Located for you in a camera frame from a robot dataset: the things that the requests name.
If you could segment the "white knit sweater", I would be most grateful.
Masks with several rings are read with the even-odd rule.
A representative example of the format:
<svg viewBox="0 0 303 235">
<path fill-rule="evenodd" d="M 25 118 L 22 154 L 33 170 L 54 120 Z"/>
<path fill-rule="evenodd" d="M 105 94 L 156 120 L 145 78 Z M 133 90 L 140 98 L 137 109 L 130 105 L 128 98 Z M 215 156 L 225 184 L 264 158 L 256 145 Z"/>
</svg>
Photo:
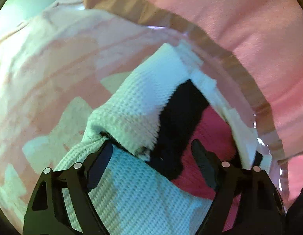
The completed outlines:
<svg viewBox="0 0 303 235">
<path fill-rule="evenodd" d="M 113 148 L 99 185 L 90 192 L 110 234 L 195 234 L 211 206 L 207 197 L 179 189 L 147 166 L 160 141 L 160 114 L 183 83 L 193 83 L 217 118 L 230 126 L 243 167 L 251 167 L 259 146 L 257 131 L 230 107 L 199 62 L 190 50 L 163 44 L 92 112 L 81 142 L 58 164 L 59 171 L 84 160 L 103 145 L 103 132 L 120 143 Z"/>
</svg>

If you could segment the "pink floral bed sheet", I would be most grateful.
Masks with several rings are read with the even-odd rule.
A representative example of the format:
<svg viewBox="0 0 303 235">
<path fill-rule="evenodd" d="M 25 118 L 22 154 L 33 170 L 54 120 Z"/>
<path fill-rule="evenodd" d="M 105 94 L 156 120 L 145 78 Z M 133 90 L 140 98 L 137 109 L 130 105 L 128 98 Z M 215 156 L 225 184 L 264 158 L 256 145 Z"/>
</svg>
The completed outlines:
<svg viewBox="0 0 303 235">
<path fill-rule="evenodd" d="M 178 35 L 82 0 L 57 0 L 0 35 L 0 207 L 21 231 L 32 191 L 77 144 L 90 113 Z"/>
</svg>

